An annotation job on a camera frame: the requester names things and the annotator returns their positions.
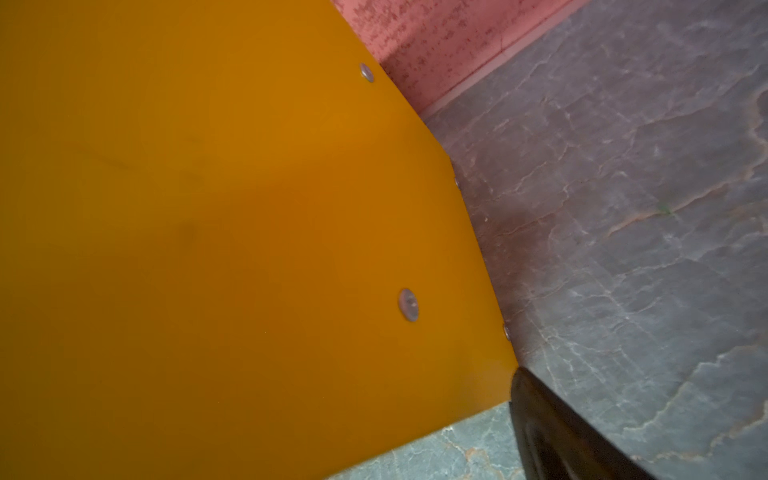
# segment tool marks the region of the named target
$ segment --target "screw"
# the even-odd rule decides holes
[[[397,304],[408,321],[415,322],[419,318],[419,302],[416,301],[416,295],[411,290],[407,288],[400,290]]]
[[[368,65],[361,63],[360,64],[360,73],[362,76],[369,82],[373,83],[373,72],[370,68],[368,68]]]

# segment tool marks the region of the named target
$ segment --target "silver screw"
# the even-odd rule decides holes
[[[415,322],[419,318],[419,302],[416,301],[416,295],[411,290],[407,288],[400,290],[397,304],[407,320]]]
[[[365,79],[371,83],[373,83],[373,72],[370,68],[368,68],[368,65],[361,63],[360,64],[360,73],[362,74]]]

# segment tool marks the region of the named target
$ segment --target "yellow panel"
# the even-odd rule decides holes
[[[507,398],[449,159],[328,1],[0,18],[0,477],[320,478]]]

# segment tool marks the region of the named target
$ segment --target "screw head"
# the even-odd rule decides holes
[[[373,83],[373,72],[370,68],[368,68],[368,65],[361,63],[360,64],[360,73],[362,76],[369,82]]]
[[[409,322],[415,322],[419,318],[419,302],[416,300],[416,295],[414,295],[411,290],[408,290],[407,288],[400,290],[397,304],[400,307],[402,315]]]

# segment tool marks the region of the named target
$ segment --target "pink wall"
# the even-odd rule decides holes
[[[571,0],[333,0],[422,111]]]

